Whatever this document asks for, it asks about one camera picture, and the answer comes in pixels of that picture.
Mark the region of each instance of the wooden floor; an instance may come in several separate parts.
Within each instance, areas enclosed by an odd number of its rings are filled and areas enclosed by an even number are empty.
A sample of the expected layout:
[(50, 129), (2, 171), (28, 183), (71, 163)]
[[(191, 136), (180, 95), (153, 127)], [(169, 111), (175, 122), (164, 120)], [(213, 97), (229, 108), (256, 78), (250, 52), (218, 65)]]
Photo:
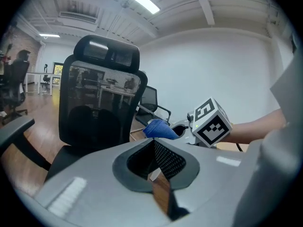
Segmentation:
[[(36, 91), (34, 85), (29, 85), (28, 91)], [(59, 89), (53, 88), (53, 95), (40, 95), (37, 92), (27, 93), (26, 101), (18, 109), (27, 109), (28, 115), (35, 119), (35, 124), (26, 131), (25, 135), (36, 150), (50, 163), (65, 145), (59, 139), (58, 116), (59, 116)], [(144, 128), (133, 121), (131, 130)], [(143, 132), (136, 132), (133, 136), (139, 140), (144, 139)], [(26, 158), (14, 145), (11, 145), (1, 157), (1, 163), (11, 180), (12, 184), (21, 191), (34, 196), (42, 187), (47, 171), (38, 167)], [(168, 206), (169, 183), (161, 174), (153, 183), (154, 196), (163, 211)]]

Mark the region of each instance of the white wall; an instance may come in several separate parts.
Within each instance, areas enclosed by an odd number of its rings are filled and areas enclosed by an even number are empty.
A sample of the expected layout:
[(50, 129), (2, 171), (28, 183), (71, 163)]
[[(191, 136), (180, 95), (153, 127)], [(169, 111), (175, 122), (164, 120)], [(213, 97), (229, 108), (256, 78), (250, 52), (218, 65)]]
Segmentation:
[(269, 38), (236, 29), (198, 29), (153, 41), (140, 53), (140, 70), (158, 90), (159, 105), (172, 111), (172, 122), (185, 119), (209, 96), (233, 123), (278, 108), (269, 91), (276, 79)]
[(283, 38), (280, 31), (273, 25), (268, 25), (267, 29), (272, 37), (272, 49), (274, 52), (275, 64), (279, 75), (288, 67), (292, 61), (293, 47), (290, 40)]
[(73, 54), (74, 46), (47, 43), (41, 55), (40, 64), (36, 67), (36, 71), (43, 72), (44, 65), (47, 64), (47, 72), (53, 72), (53, 63), (64, 63), (65, 59)]

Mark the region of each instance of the brick wall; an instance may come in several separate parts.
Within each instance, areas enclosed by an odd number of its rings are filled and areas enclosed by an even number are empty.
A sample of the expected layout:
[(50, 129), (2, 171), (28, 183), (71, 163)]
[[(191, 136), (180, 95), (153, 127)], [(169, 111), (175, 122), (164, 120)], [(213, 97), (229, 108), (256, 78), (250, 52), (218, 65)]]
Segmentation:
[[(34, 38), (30, 37), (28, 34), (24, 33), (21, 29), (15, 28), (14, 33), (11, 38), (11, 43), (13, 43), (12, 49), (9, 51), (8, 56), (11, 57), (11, 61), (13, 62), (16, 59), (16, 55), (21, 50), (30, 51), (29, 55), (29, 68), (28, 71), (35, 71), (36, 61), (39, 53), (39, 49), (41, 44), (36, 41)], [(1, 50), (2, 53), (5, 53), (8, 47), (9, 41), (2, 41)], [(34, 76), (28, 76), (28, 82), (33, 82)]]

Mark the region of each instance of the ceiling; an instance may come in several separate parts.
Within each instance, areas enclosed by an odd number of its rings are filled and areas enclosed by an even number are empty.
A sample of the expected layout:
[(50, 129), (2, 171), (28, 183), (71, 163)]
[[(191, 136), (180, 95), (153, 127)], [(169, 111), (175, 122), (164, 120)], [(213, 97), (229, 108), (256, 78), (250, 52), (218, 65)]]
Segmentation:
[(98, 34), (135, 45), (203, 27), (239, 28), (267, 36), (268, 22), (285, 26), (273, 0), (151, 1), (160, 8), (154, 15), (134, 0), (28, 0), (19, 15), (36, 33), (56, 33), (60, 40)]

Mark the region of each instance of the chair armrest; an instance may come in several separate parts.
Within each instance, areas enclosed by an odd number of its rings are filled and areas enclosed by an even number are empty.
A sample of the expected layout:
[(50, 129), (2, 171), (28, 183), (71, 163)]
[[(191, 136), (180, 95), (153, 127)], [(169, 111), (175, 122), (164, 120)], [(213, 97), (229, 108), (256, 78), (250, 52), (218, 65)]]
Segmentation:
[(5, 150), (28, 128), (34, 125), (35, 120), (28, 116), (17, 118), (0, 129), (0, 156)]
[(22, 116), (0, 129), (0, 156), (11, 144), (14, 144), (28, 159), (48, 171), (51, 164), (32, 146), (23, 134), (34, 123), (35, 120), (33, 118)]
[(164, 111), (166, 111), (166, 112), (168, 112), (169, 113), (169, 118), (167, 119), (167, 122), (169, 122), (169, 119), (170, 119), (170, 116), (171, 116), (171, 111), (170, 110), (168, 110), (168, 109), (166, 109), (166, 108), (163, 108), (162, 106), (160, 106), (160, 105), (158, 105), (158, 107), (160, 108), (160, 109), (163, 109)]

